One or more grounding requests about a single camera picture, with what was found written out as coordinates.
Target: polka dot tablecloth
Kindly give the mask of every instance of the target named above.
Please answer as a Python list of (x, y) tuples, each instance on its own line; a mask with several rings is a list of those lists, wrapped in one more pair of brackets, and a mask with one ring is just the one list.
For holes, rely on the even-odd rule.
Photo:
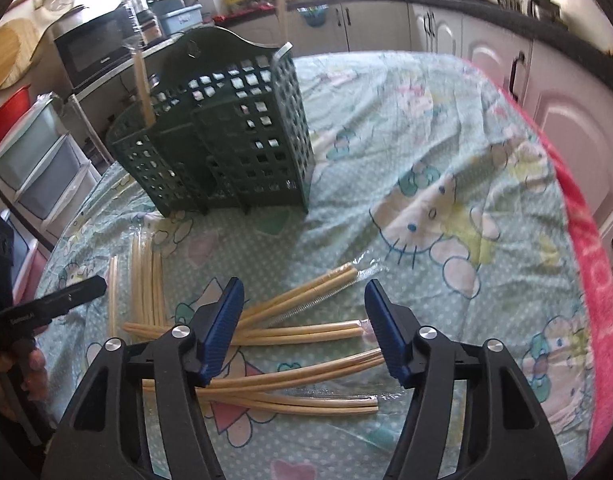
[[(549, 417), (569, 473), (576, 473), (594, 438), (594, 414), (602, 413), (594, 419), (601, 428), (598, 421), (613, 413), (613, 371), (601, 373), (593, 361), (596, 345), (613, 351), (613, 340), (596, 337), (608, 323), (597, 313), (613, 307), (603, 305), (613, 289), (600, 299), (588, 293), (586, 263), (570, 234), (569, 198), (579, 192), (571, 181), (572, 194), (563, 193), (566, 170), (558, 169), (551, 147), (502, 91), (454, 57), (331, 55), (297, 59), (296, 69), (317, 162), (308, 214), (273, 207), (164, 219), (113, 165), (56, 246), (38, 294), (106, 275), (118, 254), (121, 326), (131, 316), (128, 254), (139, 229), (154, 234), (164, 256), (171, 320), (216, 301), (231, 276), (244, 282), (248, 305), (365, 254), (363, 261), (381, 262), (377, 277), (391, 300), (409, 306), (421, 323), (454, 340), (505, 342)], [(582, 199), (578, 206), (579, 216), (587, 212)], [(583, 231), (599, 242), (593, 224)], [(597, 262), (608, 267), (603, 254)], [(365, 317), (363, 284), (356, 284), (284, 324)], [(40, 336), (56, 418), (106, 338), (107, 298), (73, 309)], [(375, 347), (367, 333), (231, 348), (220, 376), (289, 370)], [(205, 421), (226, 477), (381, 479), (410, 392), (380, 366), (299, 393), (373, 395), (379, 410), (307, 417), (212, 402)], [(457, 384), (442, 475), (457, 463), (463, 393)], [(154, 468), (168, 476), (155, 402), (145, 402)]]

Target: human hand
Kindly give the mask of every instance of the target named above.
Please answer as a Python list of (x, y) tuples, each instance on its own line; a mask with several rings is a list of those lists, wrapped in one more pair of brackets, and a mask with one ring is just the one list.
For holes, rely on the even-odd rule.
[[(29, 400), (45, 400), (46, 386), (46, 359), (39, 348), (33, 349), (29, 354), (30, 372), (24, 379), (23, 390), (29, 392)], [(8, 352), (0, 352), (0, 372), (7, 372), (15, 364), (15, 356)], [(0, 413), (15, 420), (15, 414), (6, 400), (6, 395), (0, 386)]]

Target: silver screw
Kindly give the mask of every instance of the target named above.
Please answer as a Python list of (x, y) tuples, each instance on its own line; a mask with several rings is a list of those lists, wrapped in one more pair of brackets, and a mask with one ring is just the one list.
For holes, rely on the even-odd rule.
[(420, 329), (420, 337), (423, 339), (435, 339), (438, 336), (438, 331), (432, 326), (423, 326)]
[(497, 339), (490, 339), (487, 341), (487, 348), (490, 349), (491, 352), (501, 352), (504, 348), (504, 345), (502, 341), (498, 341)]
[(117, 337), (112, 337), (105, 344), (104, 348), (106, 348), (109, 352), (113, 352), (122, 346), (122, 339), (118, 339)]
[(182, 339), (190, 334), (190, 328), (186, 325), (176, 326), (171, 330), (171, 335), (176, 339)]

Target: blue hanging basket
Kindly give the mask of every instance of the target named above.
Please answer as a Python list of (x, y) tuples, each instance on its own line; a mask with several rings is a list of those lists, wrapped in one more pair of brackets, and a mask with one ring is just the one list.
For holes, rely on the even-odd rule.
[(298, 9), (309, 27), (322, 27), (327, 22), (328, 5), (320, 5), (317, 7), (301, 7)]

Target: countertop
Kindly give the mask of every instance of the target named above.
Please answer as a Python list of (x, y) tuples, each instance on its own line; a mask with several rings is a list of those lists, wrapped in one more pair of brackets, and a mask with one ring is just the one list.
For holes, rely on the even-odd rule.
[(299, 7), (362, 1), (406, 2), (462, 12), (506, 28), (529, 40), (547, 44), (580, 64), (613, 91), (613, 59), (594, 45), (555, 23), (541, 22), (521, 12), (504, 9), (488, 0), (288, 0), (286, 8), (295, 10)]

